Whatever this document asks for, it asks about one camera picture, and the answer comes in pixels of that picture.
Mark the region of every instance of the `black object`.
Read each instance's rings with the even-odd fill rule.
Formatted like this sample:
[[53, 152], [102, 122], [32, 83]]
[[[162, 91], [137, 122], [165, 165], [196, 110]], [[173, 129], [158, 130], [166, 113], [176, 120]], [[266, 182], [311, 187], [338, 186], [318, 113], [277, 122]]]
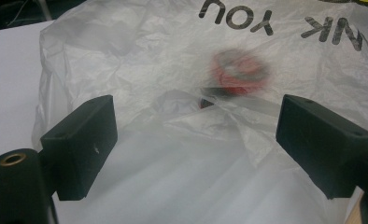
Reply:
[[41, 137], [44, 149], [0, 156], [0, 224], [58, 223], [51, 195], [86, 197], [117, 142], [112, 96], [92, 99]]
[[214, 104], [211, 103], [210, 101], [204, 99], [204, 98], [202, 98], [201, 101], [199, 102], [199, 108], [201, 108], [201, 109], [205, 109], [205, 108], [210, 107], [212, 105], [214, 105]]
[[359, 186], [368, 199], [368, 131], [311, 100], [285, 95], [276, 140], [327, 198], [348, 198]]

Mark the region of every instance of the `red object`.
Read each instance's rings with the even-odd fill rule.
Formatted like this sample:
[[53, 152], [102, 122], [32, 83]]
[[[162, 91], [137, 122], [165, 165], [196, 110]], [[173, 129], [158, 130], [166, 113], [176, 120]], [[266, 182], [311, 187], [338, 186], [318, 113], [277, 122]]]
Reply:
[[212, 76], [228, 93], [246, 95], [262, 88], [268, 74], [262, 63], [248, 52], [230, 49], [213, 58]]

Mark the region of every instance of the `plastic bag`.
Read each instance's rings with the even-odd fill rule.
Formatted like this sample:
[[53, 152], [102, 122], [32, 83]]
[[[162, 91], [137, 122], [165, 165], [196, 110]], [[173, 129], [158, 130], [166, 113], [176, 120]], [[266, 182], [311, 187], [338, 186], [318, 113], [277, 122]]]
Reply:
[[[286, 93], [368, 130], [368, 6], [88, 1], [40, 44], [35, 144], [104, 94], [114, 96], [121, 133], [88, 198], [57, 204], [63, 223], [344, 222], [347, 200], [328, 201], [275, 131]], [[226, 52], [247, 56], [224, 61]], [[234, 96], [207, 91], [242, 88], [240, 76], [221, 77], [242, 62], [240, 74], [254, 70], [248, 58], [266, 74], [257, 73], [261, 85]], [[214, 105], [201, 109], [201, 99]]]

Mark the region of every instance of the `crumpled plastic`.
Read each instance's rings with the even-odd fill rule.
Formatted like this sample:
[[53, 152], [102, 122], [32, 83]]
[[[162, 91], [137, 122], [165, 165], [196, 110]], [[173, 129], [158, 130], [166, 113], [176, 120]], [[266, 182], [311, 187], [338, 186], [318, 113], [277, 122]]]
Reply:
[[[348, 200], [327, 200], [275, 131], [284, 94], [368, 130], [368, 7], [91, 0], [42, 31], [40, 46], [35, 145], [105, 94], [120, 133], [88, 198], [57, 203], [62, 223], [344, 222]], [[221, 88], [213, 62], [232, 49], [262, 62], [267, 81], [247, 94], [205, 94]], [[214, 105], [201, 109], [201, 99]]]

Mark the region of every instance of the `white surface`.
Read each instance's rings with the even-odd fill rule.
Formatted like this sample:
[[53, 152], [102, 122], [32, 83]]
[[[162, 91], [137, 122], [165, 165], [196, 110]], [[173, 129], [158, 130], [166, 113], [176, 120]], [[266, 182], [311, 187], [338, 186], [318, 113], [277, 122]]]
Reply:
[[32, 148], [41, 74], [39, 32], [51, 21], [0, 31], [0, 155]]

